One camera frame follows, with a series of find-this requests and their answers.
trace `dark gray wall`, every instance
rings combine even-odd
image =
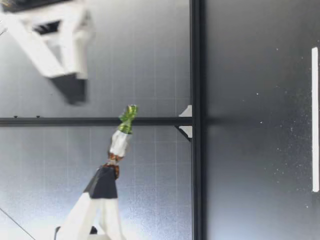
[[[210,240],[316,240],[311,49],[316,0],[204,0]]]
[[[89,103],[66,105],[14,40],[0,37],[0,117],[177,116],[190,103],[188,0],[91,1]],[[0,207],[38,240],[62,224],[107,158],[113,127],[1,128]],[[191,145],[174,127],[134,127],[121,163],[128,240],[191,239]],[[30,239],[0,214],[0,239]]]

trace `white bracket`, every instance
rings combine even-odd
[[[179,117],[192,117],[192,105],[188,105],[188,107],[179,115]],[[192,126],[179,126],[188,138],[192,139]]]
[[[2,23],[29,59],[46,78],[76,74],[88,79],[86,45],[93,24],[83,0],[59,2],[20,12],[4,12]],[[40,35],[36,27],[60,22],[56,33]],[[48,44],[60,47],[61,62]]]

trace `black frame bar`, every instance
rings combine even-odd
[[[206,96],[201,76],[202,0],[190,0],[191,101],[192,101],[192,239],[206,239],[203,213],[203,160],[205,150]]]
[[[0,118],[0,127],[118,126],[118,117],[17,117]],[[137,117],[133,126],[192,126],[192,117]]]

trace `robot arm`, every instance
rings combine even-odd
[[[137,110],[137,106],[130,105],[120,117],[122,124],[112,136],[107,163],[96,171],[62,227],[56,230],[55,240],[126,240],[120,221],[116,179],[118,162],[125,156]],[[101,210],[102,235],[91,234],[97,210]]]
[[[85,2],[26,2],[28,4],[3,6],[4,27],[40,74],[50,79],[68,102],[84,101],[79,95],[85,94],[84,81],[88,79],[86,48],[93,36],[93,23]],[[49,46],[59,47],[60,60]]]

